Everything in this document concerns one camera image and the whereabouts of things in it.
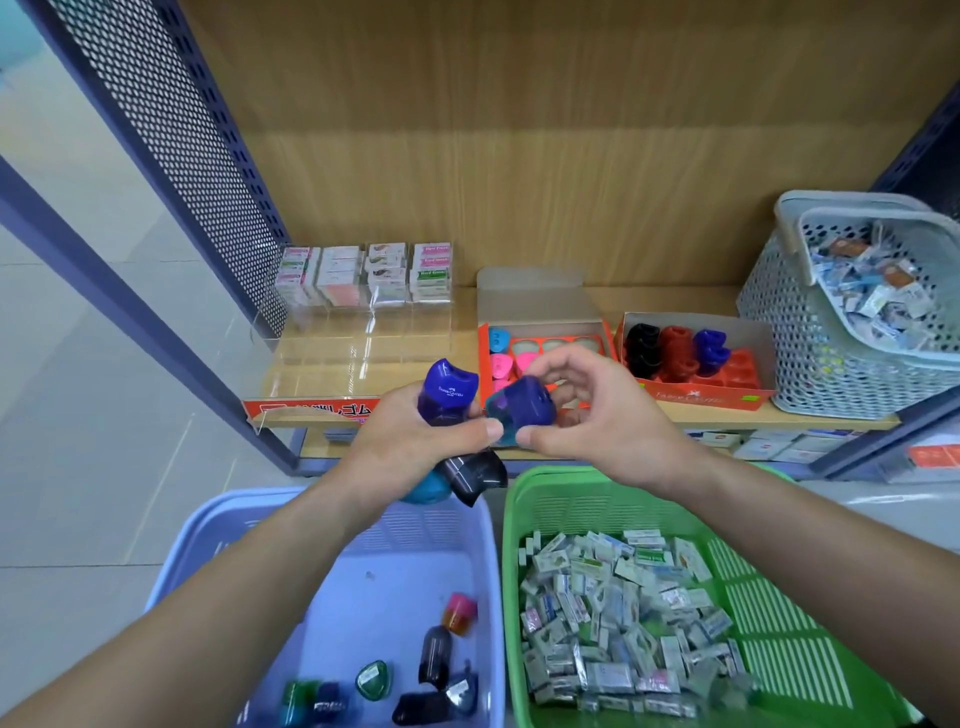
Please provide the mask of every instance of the wooden back panel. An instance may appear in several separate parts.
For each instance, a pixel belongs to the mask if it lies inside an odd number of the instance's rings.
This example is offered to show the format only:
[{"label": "wooden back panel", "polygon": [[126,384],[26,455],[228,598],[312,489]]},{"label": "wooden back panel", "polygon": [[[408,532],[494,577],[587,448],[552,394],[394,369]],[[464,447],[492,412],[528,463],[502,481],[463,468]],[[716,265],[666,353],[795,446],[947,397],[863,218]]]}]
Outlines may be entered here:
[{"label": "wooden back panel", "polygon": [[181,0],[297,244],[737,284],[960,77],[948,0]]}]

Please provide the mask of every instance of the forearm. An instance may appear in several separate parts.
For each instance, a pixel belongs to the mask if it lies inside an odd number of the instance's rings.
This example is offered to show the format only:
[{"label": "forearm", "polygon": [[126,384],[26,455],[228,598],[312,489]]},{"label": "forearm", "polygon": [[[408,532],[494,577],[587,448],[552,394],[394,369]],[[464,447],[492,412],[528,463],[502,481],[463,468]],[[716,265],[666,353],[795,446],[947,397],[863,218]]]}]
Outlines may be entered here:
[{"label": "forearm", "polygon": [[960,557],[710,454],[681,503],[935,722],[960,715]]},{"label": "forearm", "polygon": [[232,723],[341,549],[382,510],[351,492],[331,472],[14,709],[2,728]]}]

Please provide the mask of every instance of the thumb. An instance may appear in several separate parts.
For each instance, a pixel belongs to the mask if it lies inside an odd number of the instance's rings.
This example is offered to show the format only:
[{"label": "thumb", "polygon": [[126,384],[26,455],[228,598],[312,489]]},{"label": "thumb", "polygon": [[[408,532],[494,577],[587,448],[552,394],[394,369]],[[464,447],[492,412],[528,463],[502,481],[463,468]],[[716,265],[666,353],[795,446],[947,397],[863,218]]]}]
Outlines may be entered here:
[{"label": "thumb", "polygon": [[503,425],[492,418],[478,417],[450,427],[433,427],[430,443],[438,461],[454,455],[479,452],[503,437]]},{"label": "thumb", "polygon": [[522,448],[536,450],[541,455],[577,457],[583,436],[583,430],[579,427],[527,425],[516,432],[516,443]]}]

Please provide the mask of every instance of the green plastic basket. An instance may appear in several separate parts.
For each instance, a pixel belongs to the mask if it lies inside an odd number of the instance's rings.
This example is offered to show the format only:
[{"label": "green plastic basket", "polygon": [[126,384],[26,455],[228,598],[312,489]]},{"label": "green plastic basket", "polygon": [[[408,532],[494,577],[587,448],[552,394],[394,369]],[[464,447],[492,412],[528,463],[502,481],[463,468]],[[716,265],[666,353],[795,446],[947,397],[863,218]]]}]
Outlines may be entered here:
[{"label": "green plastic basket", "polygon": [[[561,531],[616,534],[629,528],[659,528],[664,536],[682,536],[697,545],[713,573],[704,586],[713,602],[733,618],[732,636],[760,685],[756,704],[746,715],[710,711],[697,721],[644,716],[643,725],[880,728],[910,722],[906,703],[888,683],[689,511],[618,485],[594,468],[546,467],[534,468],[516,481],[507,495],[503,520],[503,622],[518,728],[584,728],[585,715],[570,708],[538,706],[527,695],[516,549],[535,529],[547,541]],[[604,711],[591,720],[601,728],[636,725],[632,716],[616,711]]]}]

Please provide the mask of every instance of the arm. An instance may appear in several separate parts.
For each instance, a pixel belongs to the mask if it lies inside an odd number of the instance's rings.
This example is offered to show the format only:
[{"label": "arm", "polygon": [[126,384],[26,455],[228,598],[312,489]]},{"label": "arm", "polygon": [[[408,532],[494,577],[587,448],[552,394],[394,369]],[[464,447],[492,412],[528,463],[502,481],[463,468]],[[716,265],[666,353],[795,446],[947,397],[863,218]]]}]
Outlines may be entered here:
[{"label": "arm", "polygon": [[592,462],[613,480],[675,500],[942,725],[960,715],[960,556],[854,513],[680,432],[627,370],[560,347],[528,374],[563,404],[524,447]]},{"label": "arm", "polygon": [[494,420],[431,428],[419,389],[385,395],[336,468],[0,728],[231,724],[353,537],[437,462],[503,434]]}]

